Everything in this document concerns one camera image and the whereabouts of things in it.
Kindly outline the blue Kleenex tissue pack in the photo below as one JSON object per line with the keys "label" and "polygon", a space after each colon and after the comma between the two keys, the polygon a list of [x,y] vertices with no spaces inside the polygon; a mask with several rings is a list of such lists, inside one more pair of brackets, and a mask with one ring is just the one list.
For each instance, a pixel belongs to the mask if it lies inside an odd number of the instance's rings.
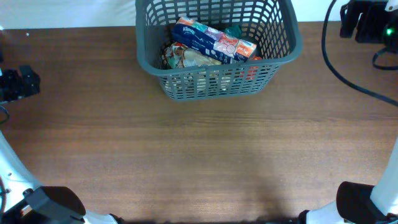
{"label": "blue Kleenex tissue pack", "polygon": [[233,37],[194,19],[181,17],[172,29],[173,40],[197,50],[223,64],[246,62],[256,53],[257,45]]}

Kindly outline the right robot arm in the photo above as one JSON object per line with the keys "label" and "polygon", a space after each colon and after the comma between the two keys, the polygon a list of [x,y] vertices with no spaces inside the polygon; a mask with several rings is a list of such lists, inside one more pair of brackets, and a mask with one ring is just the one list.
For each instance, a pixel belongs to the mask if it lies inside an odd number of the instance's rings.
{"label": "right robot arm", "polygon": [[397,223],[393,208],[397,208],[397,145],[377,185],[342,182],[334,202],[303,211],[297,223]]}

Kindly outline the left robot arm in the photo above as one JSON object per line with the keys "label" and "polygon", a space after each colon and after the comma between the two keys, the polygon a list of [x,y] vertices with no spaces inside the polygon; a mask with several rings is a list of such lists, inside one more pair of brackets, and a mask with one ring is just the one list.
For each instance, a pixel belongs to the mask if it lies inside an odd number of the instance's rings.
{"label": "left robot arm", "polygon": [[[28,65],[1,70],[1,104],[40,93],[40,77]],[[113,214],[85,209],[68,187],[46,186],[21,162],[1,135],[1,223],[123,223]]]}

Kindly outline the beige white snack bag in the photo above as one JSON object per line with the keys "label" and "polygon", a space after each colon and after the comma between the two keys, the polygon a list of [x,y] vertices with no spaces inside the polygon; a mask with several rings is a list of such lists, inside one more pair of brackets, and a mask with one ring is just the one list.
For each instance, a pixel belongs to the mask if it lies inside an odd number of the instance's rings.
{"label": "beige white snack bag", "polygon": [[174,52],[175,67],[173,69],[195,66],[201,67],[202,65],[221,65],[220,61],[202,55],[199,51],[191,49],[179,42],[175,42],[169,47],[172,47]]}

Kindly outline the beige brown snack bag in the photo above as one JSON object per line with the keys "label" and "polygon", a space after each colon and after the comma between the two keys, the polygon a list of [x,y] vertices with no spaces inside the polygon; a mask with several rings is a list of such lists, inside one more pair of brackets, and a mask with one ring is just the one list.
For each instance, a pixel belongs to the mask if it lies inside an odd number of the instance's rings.
{"label": "beige brown snack bag", "polygon": [[175,67],[174,52],[172,47],[167,47],[164,49],[161,59],[164,67],[167,67],[168,69],[173,69]]}

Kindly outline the green red coffee packet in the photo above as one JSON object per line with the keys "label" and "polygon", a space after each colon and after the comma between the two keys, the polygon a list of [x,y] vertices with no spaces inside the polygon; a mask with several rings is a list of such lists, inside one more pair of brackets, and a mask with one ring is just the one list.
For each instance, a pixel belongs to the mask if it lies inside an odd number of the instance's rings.
{"label": "green red coffee packet", "polygon": [[241,26],[233,25],[221,30],[229,39],[240,39],[243,31]]}

